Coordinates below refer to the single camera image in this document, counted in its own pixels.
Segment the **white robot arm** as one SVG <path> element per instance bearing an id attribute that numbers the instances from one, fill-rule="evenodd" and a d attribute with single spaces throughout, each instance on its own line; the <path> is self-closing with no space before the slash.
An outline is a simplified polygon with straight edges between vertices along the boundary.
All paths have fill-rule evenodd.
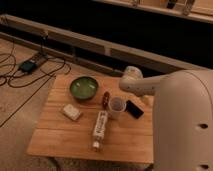
<path id="1" fill-rule="evenodd" d="M 213 69 L 145 78 L 129 66 L 119 88 L 154 97 L 154 171 L 213 171 Z"/>

